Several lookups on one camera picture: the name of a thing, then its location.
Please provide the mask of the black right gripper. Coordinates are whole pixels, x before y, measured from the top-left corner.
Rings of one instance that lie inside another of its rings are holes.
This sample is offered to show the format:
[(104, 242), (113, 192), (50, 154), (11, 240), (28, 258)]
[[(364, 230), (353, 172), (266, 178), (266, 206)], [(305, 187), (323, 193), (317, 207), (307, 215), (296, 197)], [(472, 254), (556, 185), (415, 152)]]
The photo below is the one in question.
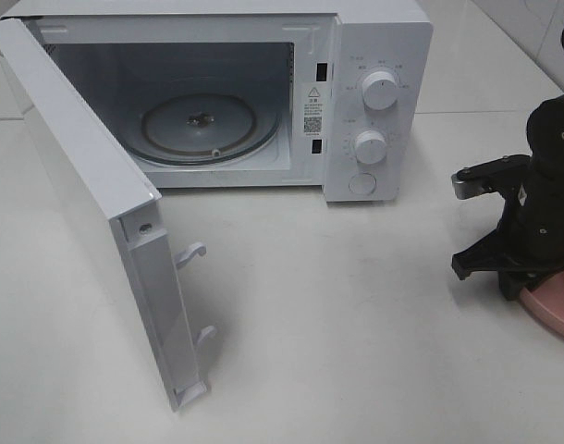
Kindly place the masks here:
[(508, 301), (564, 270), (564, 159), (515, 154), (485, 164), (484, 189), (505, 200), (497, 228), (452, 255), (451, 268), (464, 280), (496, 271)]

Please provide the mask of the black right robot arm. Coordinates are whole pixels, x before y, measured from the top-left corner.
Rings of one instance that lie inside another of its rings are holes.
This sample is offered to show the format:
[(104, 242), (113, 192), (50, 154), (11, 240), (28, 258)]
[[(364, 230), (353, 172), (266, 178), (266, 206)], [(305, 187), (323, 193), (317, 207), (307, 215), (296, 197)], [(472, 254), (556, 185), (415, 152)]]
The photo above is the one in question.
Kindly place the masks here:
[(508, 300), (564, 271), (564, 94), (542, 102), (529, 116), (531, 152), (465, 167), (451, 177), (458, 199), (497, 193), (504, 200), (497, 227), (455, 253), (459, 279), (497, 273)]

